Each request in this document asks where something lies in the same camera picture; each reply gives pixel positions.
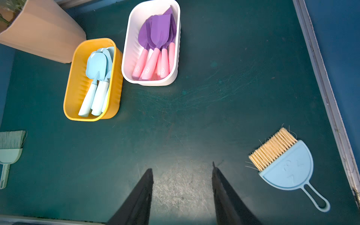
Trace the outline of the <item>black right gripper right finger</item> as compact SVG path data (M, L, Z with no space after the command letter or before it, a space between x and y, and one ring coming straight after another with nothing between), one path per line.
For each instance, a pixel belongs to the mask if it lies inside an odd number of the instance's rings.
M219 168L213 163L212 189L218 225L260 225Z

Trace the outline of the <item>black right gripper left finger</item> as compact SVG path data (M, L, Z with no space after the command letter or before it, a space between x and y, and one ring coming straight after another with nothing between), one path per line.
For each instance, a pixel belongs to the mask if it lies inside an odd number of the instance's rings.
M122 206L107 222L108 225L147 225L149 224L153 172L149 168L129 194Z

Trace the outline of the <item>yellow plastic storage box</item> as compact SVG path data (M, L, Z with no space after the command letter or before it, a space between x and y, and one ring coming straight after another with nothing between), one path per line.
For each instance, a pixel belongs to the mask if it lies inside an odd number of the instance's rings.
M81 117L78 113L92 82L85 74L88 58L98 49L107 47L114 47L114 57L106 109L99 116L92 115L91 109L87 117ZM117 114L123 85L122 57L122 52L109 38L86 40L77 47L73 56L63 103L63 110L68 119L80 122L95 122L101 119L110 119Z

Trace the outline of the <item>purple square shovel pink handle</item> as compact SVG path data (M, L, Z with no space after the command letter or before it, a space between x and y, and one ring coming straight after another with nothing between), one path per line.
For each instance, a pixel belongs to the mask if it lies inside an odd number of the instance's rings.
M168 40L161 48L161 55L160 55L161 61L157 64L158 65L157 75L159 79L163 79L169 74L167 48L170 45L172 39L173 39L173 29L172 29L172 25L170 25Z

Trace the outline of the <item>light blue pointed shovel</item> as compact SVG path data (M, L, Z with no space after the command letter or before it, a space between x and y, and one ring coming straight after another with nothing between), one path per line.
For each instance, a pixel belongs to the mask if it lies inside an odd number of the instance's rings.
M106 56L106 76L103 81L99 81L95 97L91 106L92 115L99 116L103 113L103 105L107 96L111 72L113 67L113 56L114 56L114 47L100 48L96 51L97 53L103 53Z

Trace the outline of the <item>white plastic storage box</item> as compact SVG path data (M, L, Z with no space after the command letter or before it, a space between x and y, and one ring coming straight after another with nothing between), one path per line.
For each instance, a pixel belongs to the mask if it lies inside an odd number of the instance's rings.
M164 13L169 7L172 8L174 20L176 23L176 38L174 42L175 50L171 57L173 62L172 69L167 77L155 80L152 78L149 81L137 81L132 78L133 70L136 67L136 62L141 56L141 51L144 49L138 42L138 34L141 26L146 19L153 15L160 15ZM145 1L136 5L130 12L127 24L127 33L125 39L122 73L124 78L130 83L139 84L142 86L167 86L175 81L178 76L179 54L181 42L181 8L177 1Z

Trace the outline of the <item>purple pointed shovel pink handle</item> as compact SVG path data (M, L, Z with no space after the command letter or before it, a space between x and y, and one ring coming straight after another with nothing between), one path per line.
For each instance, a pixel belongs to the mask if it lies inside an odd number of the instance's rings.
M140 78L150 49L150 45L148 43L148 37L147 37L146 22L142 25L139 31L138 42L143 47L143 50L139 59L137 60L136 66L132 74L134 80L138 80Z

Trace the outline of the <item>purple square shovel sideways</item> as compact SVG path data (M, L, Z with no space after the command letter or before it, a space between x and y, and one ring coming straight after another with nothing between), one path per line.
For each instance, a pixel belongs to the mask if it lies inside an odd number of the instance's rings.
M145 22L148 44L153 49L153 54L145 65L140 76L141 80L148 81L152 78L160 50L167 48L168 41L173 37L171 30L171 14L154 15Z

